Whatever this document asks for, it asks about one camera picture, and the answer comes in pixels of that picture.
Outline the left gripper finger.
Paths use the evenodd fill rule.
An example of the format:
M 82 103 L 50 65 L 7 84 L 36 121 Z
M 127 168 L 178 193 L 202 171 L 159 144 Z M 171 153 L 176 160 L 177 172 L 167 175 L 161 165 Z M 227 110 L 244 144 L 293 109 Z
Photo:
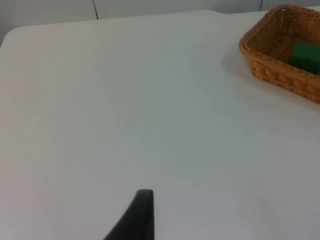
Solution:
M 106 240 L 154 240 L 154 192 L 139 189 L 132 202 L 105 237 Z

